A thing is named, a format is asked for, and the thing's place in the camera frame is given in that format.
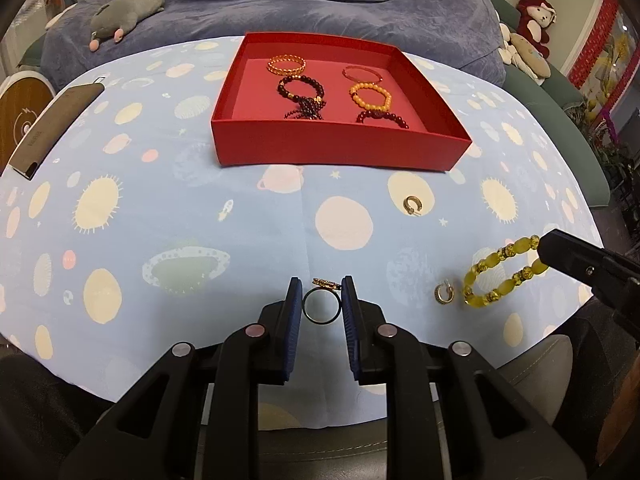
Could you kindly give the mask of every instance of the blue gripper pad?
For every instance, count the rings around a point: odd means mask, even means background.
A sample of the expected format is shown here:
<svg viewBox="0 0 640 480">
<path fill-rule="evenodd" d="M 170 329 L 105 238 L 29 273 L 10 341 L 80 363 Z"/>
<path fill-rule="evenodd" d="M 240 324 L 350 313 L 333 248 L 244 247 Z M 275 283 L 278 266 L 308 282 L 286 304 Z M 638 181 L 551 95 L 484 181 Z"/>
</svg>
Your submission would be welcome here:
<svg viewBox="0 0 640 480">
<path fill-rule="evenodd" d="M 360 351 L 358 347 L 358 329 L 356 328 L 353 314 L 353 305 L 347 288 L 347 280 L 342 279 L 342 319 L 344 320 L 344 336 L 347 339 L 347 350 L 349 352 L 349 365 L 353 372 L 353 378 L 360 379 Z"/>
<path fill-rule="evenodd" d="M 291 279 L 285 301 L 291 306 L 284 337 L 284 380 L 288 381 L 296 361 L 300 317 L 302 316 L 302 282 L 298 278 Z"/>
</svg>

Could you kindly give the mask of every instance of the orange beaded bracelet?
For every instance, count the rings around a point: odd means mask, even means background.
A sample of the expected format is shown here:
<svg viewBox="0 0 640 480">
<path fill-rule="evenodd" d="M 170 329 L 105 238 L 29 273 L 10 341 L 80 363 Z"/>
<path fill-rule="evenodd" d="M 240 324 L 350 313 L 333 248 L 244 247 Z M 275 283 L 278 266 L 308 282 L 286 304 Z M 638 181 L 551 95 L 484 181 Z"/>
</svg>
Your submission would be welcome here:
<svg viewBox="0 0 640 480">
<path fill-rule="evenodd" d="M 473 285 L 476 282 L 476 277 L 481 272 L 485 272 L 487 269 L 492 269 L 500 262 L 503 262 L 507 258 L 511 258 L 516 254 L 524 254 L 529 249 L 536 250 L 540 238 L 533 235 L 531 238 L 521 238 L 513 244 L 509 244 L 506 247 L 498 249 L 495 253 L 489 254 L 484 260 L 480 260 L 471 270 L 465 275 L 463 280 L 462 293 L 465 297 L 465 303 L 469 306 L 482 308 L 489 303 L 500 300 L 501 297 L 509 294 L 515 287 L 520 286 L 527 280 L 530 280 L 538 274 L 542 274 L 549 268 L 538 258 L 531 266 L 526 266 L 522 270 L 516 272 L 508 280 L 504 280 L 498 287 L 494 288 L 491 292 L 486 293 L 484 296 L 476 296 L 473 292 Z"/>
<path fill-rule="evenodd" d="M 382 94 L 385 97 L 385 103 L 382 106 L 379 105 L 370 105 L 362 100 L 362 98 L 358 95 L 358 90 L 362 88 L 368 88 L 370 90 L 375 90 L 379 94 Z M 365 110 L 379 110 L 381 112 L 388 112 L 389 108 L 391 108 L 391 94 L 387 92 L 382 86 L 378 86 L 374 83 L 358 83 L 357 85 L 353 85 L 349 88 L 349 94 L 351 94 L 351 98 L 355 101 L 355 103 Z"/>
</svg>

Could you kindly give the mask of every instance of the red box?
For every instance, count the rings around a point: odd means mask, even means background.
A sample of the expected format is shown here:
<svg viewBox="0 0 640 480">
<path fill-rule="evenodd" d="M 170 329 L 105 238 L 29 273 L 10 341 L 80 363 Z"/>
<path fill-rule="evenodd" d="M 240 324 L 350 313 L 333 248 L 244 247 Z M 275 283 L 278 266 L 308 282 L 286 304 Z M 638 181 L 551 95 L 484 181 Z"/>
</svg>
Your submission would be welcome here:
<svg viewBox="0 0 640 480">
<path fill-rule="evenodd" d="M 282 77 L 267 70 L 270 58 L 281 54 L 305 59 L 304 75 L 324 87 L 324 120 L 283 118 L 297 105 L 278 94 Z M 347 65 L 367 66 L 382 76 L 379 85 L 392 95 L 390 111 L 402 116 L 408 130 L 389 120 L 355 122 L 363 110 L 349 95 L 355 83 L 342 74 Z M 316 95 L 299 81 L 287 89 Z M 384 102 L 373 90 L 358 95 L 371 104 Z M 445 171 L 471 144 L 449 106 L 396 47 L 295 32 L 252 32 L 244 37 L 220 91 L 211 127 L 222 166 L 349 164 Z"/>
</svg>

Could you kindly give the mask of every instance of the red plush monkey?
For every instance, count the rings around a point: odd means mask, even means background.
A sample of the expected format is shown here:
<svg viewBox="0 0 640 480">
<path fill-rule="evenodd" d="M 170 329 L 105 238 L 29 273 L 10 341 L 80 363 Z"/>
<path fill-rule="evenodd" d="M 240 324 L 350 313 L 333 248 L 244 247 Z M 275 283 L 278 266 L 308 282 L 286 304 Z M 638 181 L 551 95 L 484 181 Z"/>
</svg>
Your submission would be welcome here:
<svg viewBox="0 0 640 480">
<path fill-rule="evenodd" d="M 549 42 L 549 35 L 545 29 L 556 21 L 555 9 L 546 0 L 520 0 L 516 8 L 521 14 L 517 33 L 546 59 L 549 49 L 543 43 Z"/>
</svg>

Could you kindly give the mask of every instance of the plush toy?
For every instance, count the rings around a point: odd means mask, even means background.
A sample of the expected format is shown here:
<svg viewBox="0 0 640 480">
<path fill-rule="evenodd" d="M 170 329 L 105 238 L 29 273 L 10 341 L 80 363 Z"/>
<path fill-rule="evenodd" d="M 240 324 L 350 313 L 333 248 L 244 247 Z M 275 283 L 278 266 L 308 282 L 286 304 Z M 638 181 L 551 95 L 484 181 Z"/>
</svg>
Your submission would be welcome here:
<svg viewBox="0 0 640 480">
<path fill-rule="evenodd" d="M 95 52 L 101 41 L 111 38 L 119 43 L 139 22 L 164 10 L 163 5 L 164 0 L 111 0 L 91 19 L 89 50 Z"/>
<path fill-rule="evenodd" d="M 517 33 L 526 38 L 542 57 L 549 57 L 549 49 L 543 43 L 549 42 L 546 28 L 555 23 L 556 11 L 546 0 L 520 0 L 516 8 L 520 11 Z"/>
<path fill-rule="evenodd" d="M 498 48 L 500 57 L 506 65 L 514 64 L 522 70 L 538 85 L 542 85 L 546 78 L 551 76 L 551 69 L 532 44 L 519 34 L 511 33 L 509 27 L 500 24 L 504 48 Z"/>
</svg>

